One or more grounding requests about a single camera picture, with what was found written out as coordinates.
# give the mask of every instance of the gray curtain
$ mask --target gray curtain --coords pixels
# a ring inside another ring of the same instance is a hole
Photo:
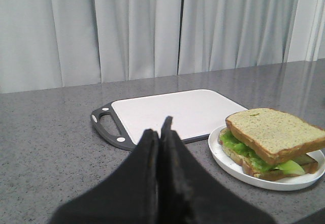
[[[0,0],[0,92],[282,62],[296,1]]]

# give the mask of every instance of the white cutting board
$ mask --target white cutting board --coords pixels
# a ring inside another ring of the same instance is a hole
[[[153,129],[160,135],[167,116],[173,117],[172,130],[185,140],[207,136],[215,128],[224,125],[227,116],[246,110],[208,89],[114,101],[112,109],[134,144],[139,142],[145,129]]]

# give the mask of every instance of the gray granite countertop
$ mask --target gray granite countertop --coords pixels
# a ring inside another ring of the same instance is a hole
[[[0,223],[46,223],[60,204],[96,186],[128,156],[94,130],[94,109],[198,88],[247,108],[287,111],[325,128],[325,60],[0,94]],[[186,147],[220,183],[278,223],[297,222],[325,207],[324,177],[302,190],[266,190],[222,170],[207,140]]]

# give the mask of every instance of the cutting board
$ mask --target cutting board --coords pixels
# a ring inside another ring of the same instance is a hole
[[[132,150],[143,131],[153,129],[160,134],[167,116],[173,118],[175,130],[184,143],[207,139],[217,127],[225,124],[230,114],[246,110],[245,107],[208,89],[152,95],[110,102],[91,114],[91,121],[99,134],[114,146]],[[120,135],[109,134],[100,122],[111,115]]]

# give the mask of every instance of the sandwich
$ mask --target sandwich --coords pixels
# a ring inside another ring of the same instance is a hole
[[[276,181],[317,171],[307,153],[325,147],[325,130],[270,108],[240,111],[225,123],[218,141],[245,174]]]

